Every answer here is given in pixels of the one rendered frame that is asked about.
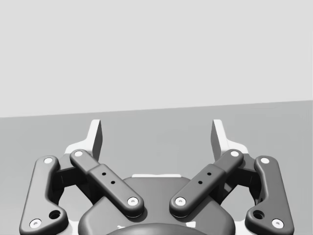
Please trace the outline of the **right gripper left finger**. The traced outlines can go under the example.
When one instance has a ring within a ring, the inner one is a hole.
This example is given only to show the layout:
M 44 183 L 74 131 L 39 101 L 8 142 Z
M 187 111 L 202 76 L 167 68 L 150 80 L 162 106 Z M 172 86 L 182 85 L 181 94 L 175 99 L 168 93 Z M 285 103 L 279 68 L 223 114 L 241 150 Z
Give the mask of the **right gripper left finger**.
M 129 218 L 141 216 L 144 201 L 107 165 L 99 163 L 102 147 L 99 119 L 91 121 L 87 137 L 69 145 L 63 157 L 36 160 L 20 221 L 20 235 L 58 235 L 67 229 L 67 212 L 59 206 L 66 187 L 77 185 L 95 204 L 101 196 Z

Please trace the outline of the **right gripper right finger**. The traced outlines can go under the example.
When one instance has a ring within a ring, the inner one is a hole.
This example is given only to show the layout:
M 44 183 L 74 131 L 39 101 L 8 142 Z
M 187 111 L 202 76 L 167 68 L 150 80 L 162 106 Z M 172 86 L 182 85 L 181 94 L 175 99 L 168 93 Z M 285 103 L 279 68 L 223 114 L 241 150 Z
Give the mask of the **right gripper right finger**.
M 278 161 L 271 156 L 252 158 L 248 149 L 227 138 L 223 122 L 212 121 L 214 163 L 205 166 L 169 202 L 170 213 L 184 218 L 207 197 L 221 204 L 236 186 L 244 186 L 254 200 L 244 219 L 255 235 L 294 235 L 294 223 Z

